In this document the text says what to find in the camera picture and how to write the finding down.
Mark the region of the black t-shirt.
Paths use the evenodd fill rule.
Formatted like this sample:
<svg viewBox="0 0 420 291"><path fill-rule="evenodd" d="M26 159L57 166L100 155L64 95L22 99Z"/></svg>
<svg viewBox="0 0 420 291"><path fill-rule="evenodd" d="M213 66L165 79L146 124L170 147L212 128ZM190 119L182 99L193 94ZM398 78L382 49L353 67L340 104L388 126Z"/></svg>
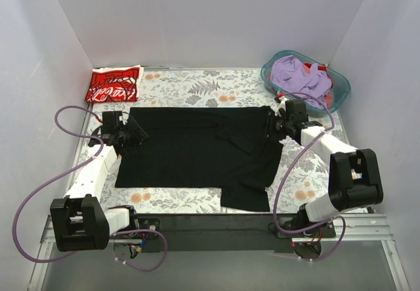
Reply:
<svg viewBox="0 0 420 291"><path fill-rule="evenodd" d="M117 188L219 188L220 204L269 212L283 145L266 137L269 106L130 109L148 134L124 151Z"/></svg>

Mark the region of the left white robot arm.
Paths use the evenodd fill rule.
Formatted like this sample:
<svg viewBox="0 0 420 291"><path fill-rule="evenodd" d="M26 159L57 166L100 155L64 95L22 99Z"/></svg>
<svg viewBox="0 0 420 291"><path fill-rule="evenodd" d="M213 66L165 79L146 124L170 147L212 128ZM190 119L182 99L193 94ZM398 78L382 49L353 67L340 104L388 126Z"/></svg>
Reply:
<svg viewBox="0 0 420 291"><path fill-rule="evenodd" d="M100 205L107 176L122 152L140 146L148 135L123 111L103 112L100 126L89 137L90 162L84 165L63 198L50 206L56 245L61 252L103 250L119 232L135 237L140 223L130 205L104 209Z"/></svg>

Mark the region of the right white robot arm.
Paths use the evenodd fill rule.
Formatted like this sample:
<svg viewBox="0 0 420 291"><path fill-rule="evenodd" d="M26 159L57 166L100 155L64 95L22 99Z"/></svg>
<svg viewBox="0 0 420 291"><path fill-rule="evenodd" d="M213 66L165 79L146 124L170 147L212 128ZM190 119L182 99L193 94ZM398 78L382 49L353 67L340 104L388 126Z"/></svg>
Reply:
<svg viewBox="0 0 420 291"><path fill-rule="evenodd" d="M292 162L313 151L329 167L327 194L304 204L281 225L273 216L275 228L287 235L315 235L327 222L341 213L380 204L384 193L376 153L350 146L332 134L320 122L308 118L304 101L276 99L274 129L303 147Z"/></svg>

